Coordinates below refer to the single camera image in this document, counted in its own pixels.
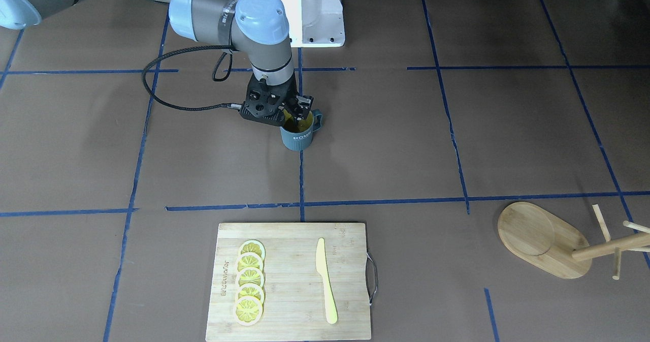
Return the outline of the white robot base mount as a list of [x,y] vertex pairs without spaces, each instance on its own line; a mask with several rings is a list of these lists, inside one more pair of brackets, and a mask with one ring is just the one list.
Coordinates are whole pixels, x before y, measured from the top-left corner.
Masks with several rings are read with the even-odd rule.
[[292,48],[344,46],[343,0],[281,0]]

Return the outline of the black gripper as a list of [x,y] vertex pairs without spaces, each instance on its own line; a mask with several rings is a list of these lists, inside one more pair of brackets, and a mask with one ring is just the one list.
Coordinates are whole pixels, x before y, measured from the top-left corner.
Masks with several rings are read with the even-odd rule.
[[267,85],[252,75],[240,116],[267,125],[292,127],[293,117],[296,124],[308,118],[313,101],[311,95],[298,95],[294,75],[280,85]]

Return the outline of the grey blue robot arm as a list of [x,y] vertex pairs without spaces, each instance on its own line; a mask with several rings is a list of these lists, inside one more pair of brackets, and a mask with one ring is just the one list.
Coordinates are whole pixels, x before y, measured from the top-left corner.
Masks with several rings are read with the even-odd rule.
[[[2,0],[2,27],[38,25],[81,1]],[[277,127],[307,119],[313,99],[297,90],[289,21],[281,0],[151,1],[169,4],[171,27],[179,36],[200,42],[198,50],[247,54],[252,73],[246,99],[228,108],[246,120]]]

